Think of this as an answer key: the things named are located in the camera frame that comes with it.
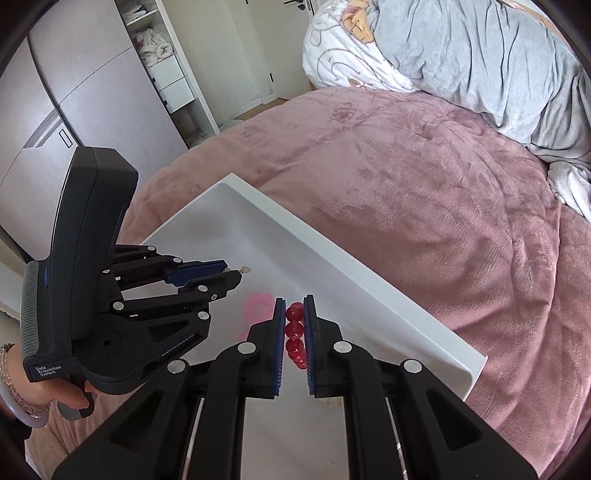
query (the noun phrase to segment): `finger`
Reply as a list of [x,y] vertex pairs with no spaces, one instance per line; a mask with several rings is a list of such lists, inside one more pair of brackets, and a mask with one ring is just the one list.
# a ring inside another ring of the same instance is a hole
[[88,380],[84,382],[84,391],[86,393],[100,393],[100,391],[94,387]]
[[75,410],[87,408],[89,405],[88,399],[84,396],[84,392],[74,384],[62,378],[47,380],[47,384],[44,385],[44,388],[51,398],[54,398],[58,402]]

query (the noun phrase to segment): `bracelet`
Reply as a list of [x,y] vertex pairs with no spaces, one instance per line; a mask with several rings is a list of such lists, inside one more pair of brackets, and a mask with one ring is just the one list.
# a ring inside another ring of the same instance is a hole
[[7,354],[13,344],[0,347],[0,397],[13,415],[25,425],[40,429],[49,421],[49,405],[31,405],[12,386],[7,367]]

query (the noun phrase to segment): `pink bedspread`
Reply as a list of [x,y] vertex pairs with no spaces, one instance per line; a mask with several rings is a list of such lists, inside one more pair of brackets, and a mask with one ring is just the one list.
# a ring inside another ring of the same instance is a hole
[[591,229],[541,161],[424,93],[327,88],[161,170],[121,240],[230,172],[488,355],[468,404],[544,477],[560,464],[591,416]]

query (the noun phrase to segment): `beaded bracelet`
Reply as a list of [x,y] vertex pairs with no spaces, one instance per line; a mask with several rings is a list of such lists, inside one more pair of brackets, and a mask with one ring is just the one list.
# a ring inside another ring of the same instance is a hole
[[297,368],[305,370],[306,349],[301,338],[304,335],[304,304],[300,301],[292,303],[285,312],[285,318],[289,322],[285,327],[285,336],[288,340],[285,343],[287,356],[295,363]]
[[14,344],[0,347],[0,397],[13,413],[25,425],[40,429],[49,421],[49,405],[31,405],[17,393],[8,373],[8,351]]

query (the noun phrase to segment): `folded clothes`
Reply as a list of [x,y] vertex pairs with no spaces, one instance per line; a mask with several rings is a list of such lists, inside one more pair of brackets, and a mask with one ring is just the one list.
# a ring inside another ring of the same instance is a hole
[[137,20],[139,17],[143,17],[146,13],[148,13],[147,10],[138,10],[132,14],[125,14],[123,15],[123,21],[128,24],[129,22]]
[[142,6],[138,5],[136,2],[130,2],[121,7],[121,15],[131,15],[132,13],[137,12],[141,8]]
[[174,54],[173,46],[151,28],[132,33],[131,40],[138,49],[139,57],[146,67],[156,65]]

